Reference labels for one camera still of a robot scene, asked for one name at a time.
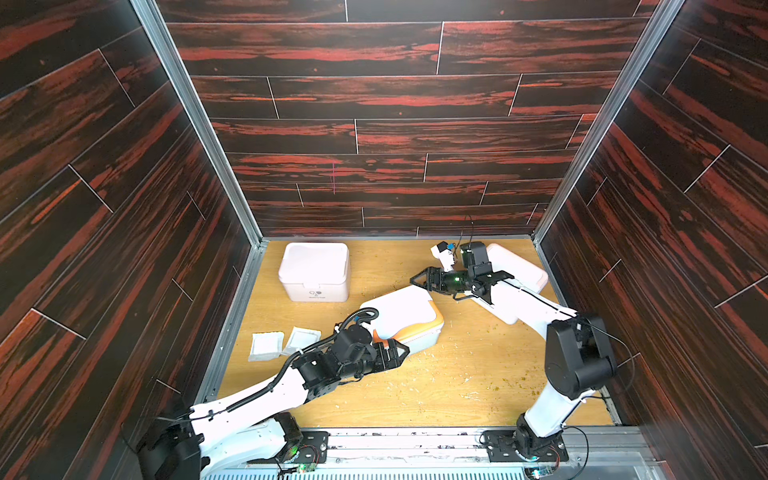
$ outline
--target ventilation grille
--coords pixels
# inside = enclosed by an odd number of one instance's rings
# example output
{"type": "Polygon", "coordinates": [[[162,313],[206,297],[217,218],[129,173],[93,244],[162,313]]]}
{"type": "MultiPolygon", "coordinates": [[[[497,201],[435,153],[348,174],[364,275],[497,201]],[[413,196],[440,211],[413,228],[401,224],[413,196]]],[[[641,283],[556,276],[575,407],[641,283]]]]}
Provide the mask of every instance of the ventilation grille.
{"type": "MultiPolygon", "coordinates": [[[[300,475],[284,475],[283,480],[525,480],[522,468],[505,468],[504,472],[487,472],[487,468],[472,470],[462,468],[463,472],[456,473],[417,473],[417,472],[387,472],[387,473],[303,473],[300,475]]],[[[228,470],[215,475],[208,475],[204,480],[275,480],[274,473],[248,472],[247,470],[228,470]]]]}

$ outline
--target wood grain wall panel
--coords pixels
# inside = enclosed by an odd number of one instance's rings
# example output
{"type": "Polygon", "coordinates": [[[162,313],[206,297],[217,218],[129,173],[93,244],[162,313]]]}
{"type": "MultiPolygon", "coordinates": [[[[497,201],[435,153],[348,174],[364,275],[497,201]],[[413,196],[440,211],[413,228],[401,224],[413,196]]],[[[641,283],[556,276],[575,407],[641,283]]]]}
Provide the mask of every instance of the wood grain wall panel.
{"type": "Polygon", "coordinates": [[[561,178],[541,180],[511,180],[506,182],[488,182],[485,188],[483,205],[507,205],[515,202],[535,204],[548,203],[560,186],[561,178]]]}
{"type": "Polygon", "coordinates": [[[768,279],[745,290],[718,307],[717,311],[763,364],[768,362],[768,279]]]}
{"type": "Polygon", "coordinates": [[[188,198],[182,200],[170,209],[170,221],[157,235],[153,248],[121,282],[120,292],[105,310],[104,318],[90,332],[78,358],[6,462],[3,468],[11,477],[60,478],[76,456],[98,417],[99,411],[93,405],[104,405],[108,400],[131,351],[161,304],[165,287],[172,283],[172,274],[189,249],[194,228],[200,224],[197,209],[188,198]],[[34,458],[51,461],[35,462],[34,458]]]}
{"type": "Polygon", "coordinates": [[[702,41],[664,96],[768,167],[768,68],[702,41]]]}
{"type": "Polygon", "coordinates": [[[420,227],[418,235],[425,236],[441,236],[446,238],[453,238],[459,236],[466,236],[469,233],[473,235],[530,235],[533,233],[535,225],[482,225],[475,227],[475,231],[472,232],[472,227],[420,227]]]}
{"type": "Polygon", "coordinates": [[[305,207],[440,207],[479,205],[484,183],[301,184],[305,207]]]}
{"type": "Polygon", "coordinates": [[[225,151],[257,154],[354,154],[355,124],[332,120],[211,122],[225,151]]]}
{"type": "Polygon", "coordinates": [[[156,371],[168,360],[178,361],[168,359],[167,354],[191,303],[178,286],[167,286],[64,478],[110,475],[117,467],[113,452],[123,444],[124,423],[129,419],[136,422],[141,415],[157,383],[156,371]]]}
{"type": "Polygon", "coordinates": [[[504,117],[520,75],[271,78],[280,118],[504,117]]]}
{"type": "Polygon", "coordinates": [[[598,190],[600,190],[605,178],[605,174],[596,161],[591,161],[587,164],[584,173],[581,174],[575,186],[576,191],[581,195],[581,198],[587,205],[598,190]]]}
{"type": "Polygon", "coordinates": [[[77,262],[36,303],[36,308],[85,336],[93,331],[126,276],[186,197],[195,166],[203,162],[194,134],[169,151],[134,196],[82,251],[77,262]]]}
{"type": "Polygon", "coordinates": [[[365,226],[362,209],[358,207],[258,207],[251,210],[260,227],[365,226]]]}
{"type": "Polygon", "coordinates": [[[575,154],[575,150],[430,154],[424,181],[562,178],[575,154]]]}
{"type": "Polygon", "coordinates": [[[645,18],[446,22],[440,74],[621,70],[645,18]]]}
{"type": "Polygon", "coordinates": [[[208,218],[218,208],[219,202],[229,201],[213,165],[207,162],[198,167],[198,172],[187,189],[203,218],[208,218]]]}
{"type": "Polygon", "coordinates": [[[360,153],[452,153],[565,148],[578,116],[466,120],[362,120],[360,153]]]}
{"type": "Polygon", "coordinates": [[[192,77],[211,118],[277,118],[266,77],[192,77]]]}
{"type": "Polygon", "coordinates": [[[0,342],[0,465],[56,387],[84,340],[34,310],[0,342]]]}
{"type": "MultiPolygon", "coordinates": [[[[653,338],[649,341],[652,347],[641,351],[651,365],[668,365],[655,369],[654,374],[672,403],[684,406],[677,409],[678,414],[698,439],[698,446],[704,448],[705,456],[715,450],[703,446],[706,439],[725,435],[734,440],[727,446],[728,458],[740,458],[739,473],[754,477],[760,466],[745,440],[754,445],[763,443],[766,437],[768,416],[764,406],[768,397],[763,392],[768,389],[762,387],[768,382],[766,370],[746,352],[742,341],[700,298],[688,279],[669,264],[636,212],[610,183],[598,192],[591,211],[617,246],[622,263],[659,312],[658,318],[664,319],[653,326],[644,322],[644,330],[653,338]],[[712,384],[728,395],[717,395],[709,387],[712,384]],[[737,385],[752,385],[755,389],[747,392],[737,385]]],[[[722,458],[722,447],[718,445],[720,454],[709,460],[719,464],[712,466],[726,478],[723,473],[732,465],[717,461],[722,458]]]]}
{"type": "Polygon", "coordinates": [[[0,218],[132,108],[98,51],[0,99],[0,218]]]}
{"type": "Polygon", "coordinates": [[[387,207],[363,208],[367,227],[455,227],[468,226],[469,218],[476,226],[524,226],[530,220],[535,204],[478,205],[474,207],[387,207]]]}
{"type": "Polygon", "coordinates": [[[631,17],[635,0],[577,4],[562,0],[347,0],[350,22],[441,22],[631,17]]]}
{"type": "Polygon", "coordinates": [[[169,24],[192,75],[429,75],[439,23],[169,24]]]}
{"type": "Polygon", "coordinates": [[[0,222],[0,339],[109,216],[88,186],[66,168],[0,222]]]}
{"type": "Polygon", "coordinates": [[[663,94],[698,42],[698,37],[680,30],[673,24],[650,57],[640,79],[659,94],[663,94]]]}
{"type": "Polygon", "coordinates": [[[596,114],[618,75],[618,71],[525,74],[509,114],[596,114]]]}
{"type": "Polygon", "coordinates": [[[675,23],[715,45],[768,67],[768,6],[751,0],[687,2],[675,23]]]}
{"type": "Polygon", "coordinates": [[[238,181],[421,182],[425,154],[227,154],[238,181]]]}
{"type": "Polygon", "coordinates": [[[768,272],[766,192],[768,170],[728,148],[686,195],[768,272]]]}
{"type": "Polygon", "coordinates": [[[683,191],[727,146],[642,82],[635,85],[615,122],[683,191]]]}
{"type": "Polygon", "coordinates": [[[416,237],[416,227],[268,227],[261,229],[265,237],[416,237]]]}
{"type": "Polygon", "coordinates": [[[256,207],[303,207],[296,184],[264,184],[240,182],[245,199],[251,208],[256,207]]]}
{"type": "Polygon", "coordinates": [[[764,274],[764,268],[715,227],[615,125],[596,158],[644,228],[654,232],[669,265],[679,266],[711,305],[764,274]]]}
{"type": "Polygon", "coordinates": [[[0,6],[0,97],[139,26],[131,4],[124,0],[53,0],[45,6],[4,2],[0,6]]]}
{"type": "Polygon", "coordinates": [[[160,59],[143,28],[137,28],[104,46],[101,53],[134,105],[139,105],[149,98],[168,81],[160,59]]]}
{"type": "Polygon", "coordinates": [[[228,205],[222,199],[217,208],[205,218],[204,225],[191,236],[191,246],[175,271],[174,279],[192,299],[200,292],[200,286],[217,252],[223,249],[231,224],[231,218],[227,215],[228,205]]]}
{"type": "Polygon", "coordinates": [[[661,3],[661,0],[640,0],[633,16],[650,17],[656,11],[656,7],[659,6],[659,3],[661,3]]]}
{"type": "Polygon", "coordinates": [[[589,133],[589,129],[592,128],[594,120],[597,118],[597,114],[583,114],[579,120],[574,133],[571,134],[571,139],[568,141],[568,148],[579,148],[581,143],[589,133]]]}
{"type": "Polygon", "coordinates": [[[344,22],[339,0],[159,0],[166,22],[344,22]]]}
{"type": "Polygon", "coordinates": [[[89,148],[72,167],[116,210],[190,125],[170,82],[89,148]]]}

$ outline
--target mounting plate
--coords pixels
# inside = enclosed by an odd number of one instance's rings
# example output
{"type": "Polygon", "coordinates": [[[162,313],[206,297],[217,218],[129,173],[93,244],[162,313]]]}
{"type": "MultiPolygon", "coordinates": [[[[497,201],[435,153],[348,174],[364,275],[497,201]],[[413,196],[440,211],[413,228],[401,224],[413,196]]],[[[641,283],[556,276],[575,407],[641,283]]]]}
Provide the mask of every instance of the mounting plate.
{"type": "MultiPolygon", "coordinates": [[[[512,439],[515,436],[515,430],[486,430],[482,433],[483,445],[488,453],[488,460],[491,463],[513,463],[527,462],[515,451],[515,445],[512,439]]],[[[536,452],[537,462],[556,462],[560,455],[561,462],[568,461],[568,452],[565,450],[563,442],[552,445],[554,451],[549,446],[536,452]]]]}

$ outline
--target white storage box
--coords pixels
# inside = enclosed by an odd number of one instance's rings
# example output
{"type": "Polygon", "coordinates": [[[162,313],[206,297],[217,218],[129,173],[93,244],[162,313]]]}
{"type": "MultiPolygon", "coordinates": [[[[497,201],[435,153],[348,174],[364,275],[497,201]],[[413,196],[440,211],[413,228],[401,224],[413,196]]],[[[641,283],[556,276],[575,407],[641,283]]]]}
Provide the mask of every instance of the white storage box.
{"type": "Polygon", "coordinates": [[[379,311],[371,322],[373,342],[395,339],[411,349],[410,355],[437,343],[445,322],[429,292],[414,285],[365,302],[379,311]]]}
{"type": "MultiPolygon", "coordinates": [[[[549,281],[547,273],[533,263],[515,255],[498,243],[491,243],[485,249],[488,252],[488,260],[490,260],[493,266],[493,271],[504,270],[507,273],[511,273],[515,276],[515,279],[536,293],[540,293],[547,285],[549,281]]],[[[515,311],[515,306],[507,305],[505,302],[504,290],[506,288],[513,287],[505,285],[503,282],[496,283],[496,285],[491,287],[491,301],[493,305],[488,305],[479,298],[473,298],[473,300],[502,319],[504,323],[511,325],[518,321],[518,317],[512,313],[515,311]]]]}
{"type": "Polygon", "coordinates": [[[344,243],[288,243],[277,276],[294,302],[346,302],[349,248],[344,243]]]}

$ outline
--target wire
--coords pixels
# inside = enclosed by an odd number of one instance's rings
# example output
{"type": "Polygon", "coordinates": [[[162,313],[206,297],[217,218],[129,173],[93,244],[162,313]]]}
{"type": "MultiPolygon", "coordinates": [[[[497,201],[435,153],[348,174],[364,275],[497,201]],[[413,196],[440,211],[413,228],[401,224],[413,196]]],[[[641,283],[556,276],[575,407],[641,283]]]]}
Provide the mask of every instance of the wire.
{"type": "Polygon", "coordinates": [[[574,480],[574,478],[576,478],[576,477],[578,477],[579,475],[581,475],[581,473],[582,473],[582,472],[584,471],[584,469],[587,467],[587,462],[589,461],[589,438],[587,437],[587,434],[586,434],[586,433],[584,433],[584,430],[582,430],[582,429],[580,429],[580,428],[578,428],[578,427],[568,426],[568,427],[565,427],[563,430],[567,430],[567,429],[577,429],[577,430],[578,430],[579,432],[581,432],[581,434],[584,436],[584,441],[587,443],[587,455],[584,457],[584,464],[581,466],[581,468],[579,469],[579,471],[578,471],[578,472],[576,472],[576,475],[574,475],[574,476],[572,476],[572,477],[570,477],[570,478],[568,479],[568,480],[574,480]]]}

